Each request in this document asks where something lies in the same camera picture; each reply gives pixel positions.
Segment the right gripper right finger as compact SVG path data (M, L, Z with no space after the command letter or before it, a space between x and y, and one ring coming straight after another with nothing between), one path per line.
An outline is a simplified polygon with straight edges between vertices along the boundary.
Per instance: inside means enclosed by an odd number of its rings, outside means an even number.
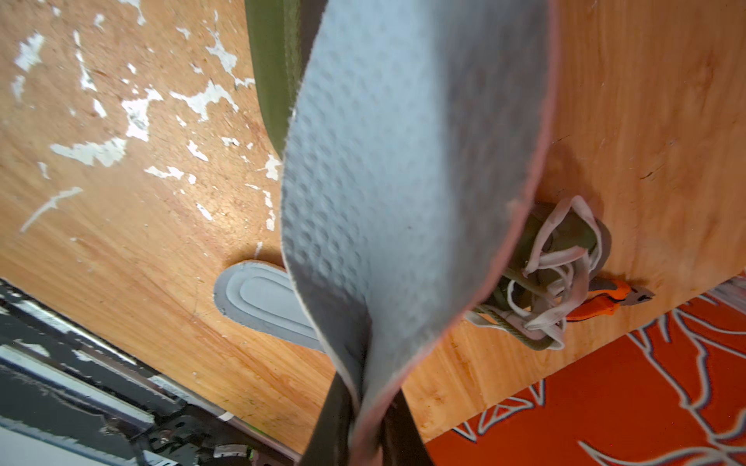
M382 423L381 444L384 466L433 466L405 395L400 390Z

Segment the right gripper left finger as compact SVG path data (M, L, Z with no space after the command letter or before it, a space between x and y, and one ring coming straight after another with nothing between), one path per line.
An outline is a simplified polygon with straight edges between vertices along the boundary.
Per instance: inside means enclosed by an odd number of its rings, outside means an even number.
M324 407L299 466L347 466L349 433L354 420L353 397L336 373Z

